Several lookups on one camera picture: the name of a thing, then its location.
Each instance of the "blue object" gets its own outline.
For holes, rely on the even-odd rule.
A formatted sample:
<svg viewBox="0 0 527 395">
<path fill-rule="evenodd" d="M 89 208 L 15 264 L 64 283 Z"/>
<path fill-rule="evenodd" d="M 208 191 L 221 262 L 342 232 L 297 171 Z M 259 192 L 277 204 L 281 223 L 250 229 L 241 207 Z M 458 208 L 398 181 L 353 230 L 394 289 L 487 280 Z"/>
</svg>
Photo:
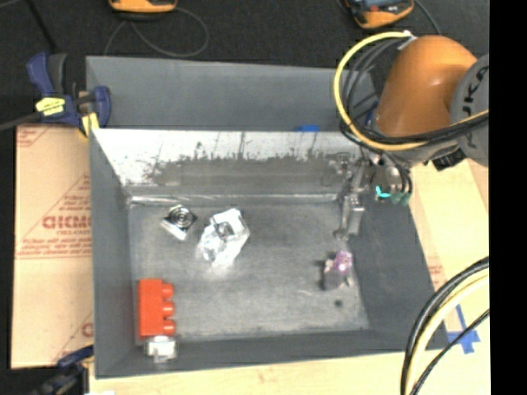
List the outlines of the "blue object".
<svg viewBox="0 0 527 395">
<path fill-rule="evenodd" d="M 85 346 L 84 348 L 74 351 L 60 359 L 57 362 L 57 367 L 59 367 L 60 369 L 66 369 L 68 367 L 71 367 L 72 365 L 76 365 L 77 363 L 87 359 L 88 357 L 92 357 L 93 352 L 93 345 Z"/>
<path fill-rule="evenodd" d="M 293 132 L 318 132 L 319 127 L 316 124 L 304 124 L 295 128 Z"/>
<path fill-rule="evenodd" d="M 42 98 L 60 97 L 65 101 L 63 109 L 56 114 L 44 115 L 44 113 L 40 113 L 40 122 L 70 124 L 86 132 L 82 124 L 84 114 L 77 111 L 77 104 L 89 101 L 95 104 L 97 120 L 99 125 L 104 127 L 108 123 L 111 111 L 110 90 L 106 86 L 97 86 L 90 93 L 89 98 L 82 98 L 78 101 L 75 101 L 71 95 L 62 93 L 62 83 L 60 81 L 62 80 L 64 59 L 64 54 L 50 56 L 48 53 L 42 52 L 36 54 L 26 64 L 31 83 L 38 88 Z M 58 69 L 53 75 L 49 73 L 50 61 Z"/>
<path fill-rule="evenodd" d="M 455 311 L 457 312 L 458 317 L 459 317 L 459 321 L 461 322 L 461 331 L 448 332 L 448 341 L 449 342 L 452 342 L 454 339 L 456 339 L 457 336 L 460 333 L 462 333 L 463 330 L 465 330 L 467 328 L 467 323 L 464 320 L 463 311 L 461 310 L 461 306 L 457 305 L 455 307 Z M 469 331 L 469 333 L 467 333 L 467 335 L 465 335 L 463 338 L 461 338 L 459 340 L 458 344 L 460 344 L 461 347 L 463 348 L 463 353 L 464 354 L 472 354 L 474 352 L 473 344 L 475 342 L 480 342 L 480 341 L 481 341 L 481 339 L 479 339 L 478 333 L 476 332 L 475 329 L 473 329 L 472 331 Z"/>
</svg>

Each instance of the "red lego brick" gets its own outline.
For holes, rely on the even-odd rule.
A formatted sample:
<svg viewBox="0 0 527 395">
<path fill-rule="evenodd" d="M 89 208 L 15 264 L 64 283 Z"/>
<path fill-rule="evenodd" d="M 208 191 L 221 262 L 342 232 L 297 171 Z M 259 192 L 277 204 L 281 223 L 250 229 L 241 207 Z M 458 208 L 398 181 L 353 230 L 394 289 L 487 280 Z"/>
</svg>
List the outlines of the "red lego brick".
<svg viewBox="0 0 527 395">
<path fill-rule="evenodd" d="M 157 278 L 143 278 L 138 284 L 138 331 L 140 338 L 175 334 L 174 287 Z"/>
</svg>

